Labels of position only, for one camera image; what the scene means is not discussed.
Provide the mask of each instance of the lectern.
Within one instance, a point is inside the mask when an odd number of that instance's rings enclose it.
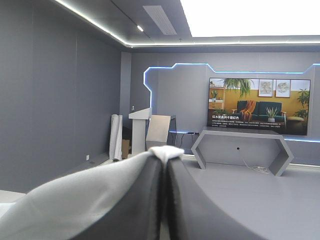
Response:
[[[132,119],[132,156],[146,150],[146,123],[150,119],[151,114],[151,107],[129,114],[129,119]]]

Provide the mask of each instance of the television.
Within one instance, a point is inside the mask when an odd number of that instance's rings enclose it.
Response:
[[[210,78],[207,126],[307,135],[310,80]]]

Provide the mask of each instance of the power cord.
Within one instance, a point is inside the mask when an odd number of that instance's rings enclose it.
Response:
[[[185,133],[183,133],[183,134],[182,134],[182,137],[181,137],[181,144],[180,144],[179,148],[181,148],[181,146],[182,146],[184,136],[185,136]]]
[[[244,164],[246,165],[246,167],[248,169],[254,170],[254,171],[262,173],[262,174],[269,174],[270,173],[268,168],[266,168],[264,166],[248,166],[248,164],[246,163],[245,159],[241,155],[240,147],[237,147],[236,149],[239,151],[240,158],[242,159],[242,161],[244,162]]]

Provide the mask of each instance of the led strip light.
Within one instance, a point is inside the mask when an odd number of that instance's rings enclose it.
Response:
[[[127,42],[118,35],[116,35],[114,32],[106,28],[105,26],[102,26],[100,23],[96,22],[95,20],[88,17],[86,14],[81,12],[80,10],[76,9],[75,7],[71,6],[70,4],[66,3],[64,0],[53,0],[56,3],[60,4],[64,8],[72,11],[76,15],[80,16],[81,18],[85,19],[87,22],[91,23],[104,33],[112,36],[114,39],[116,39],[118,42],[123,44],[126,47],[129,48],[142,48],[142,47],[174,47],[174,46],[180,46],[180,47],[188,47],[188,46],[223,46],[223,45],[317,45],[320,44],[319,40],[309,40],[309,41],[222,41],[222,42],[155,42],[155,43],[133,43],[133,42]]]
[[[302,75],[304,74],[308,69],[310,69],[312,66],[320,66],[320,63],[314,63],[310,67],[308,67],[305,71],[216,71],[210,66],[209,63],[175,63],[173,66],[150,66],[143,72],[143,85],[148,89],[150,92],[150,108],[152,107],[152,90],[147,85],[147,73],[150,70],[156,70],[156,69],[167,69],[172,70],[176,66],[207,66],[209,67],[214,73],[216,74],[286,74],[286,75]],[[177,131],[178,134],[186,134],[189,133],[189,131]],[[308,139],[294,139],[294,138],[285,138],[287,141],[295,141],[295,142],[307,142],[307,143],[320,143],[320,140],[308,140]]]

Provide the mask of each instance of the blue led outline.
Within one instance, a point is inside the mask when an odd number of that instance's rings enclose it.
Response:
[[[320,66],[320,63],[313,63],[310,67],[308,67],[305,71],[215,71],[209,63],[187,63],[187,62],[178,62],[173,66],[150,66],[143,72],[143,85],[150,92],[150,108],[152,107],[152,91],[149,86],[146,84],[146,74],[149,70],[153,69],[174,69],[176,66],[208,66],[214,73],[216,74],[288,74],[288,75],[301,75],[308,71],[312,66]],[[177,131],[177,134],[186,134],[187,131]],[[320,140],[304,140],[304,139],[293,139],[293,138],[285,138],[286,141],[295,141],[295,142],[307,142],[307,143],[320,143]]]

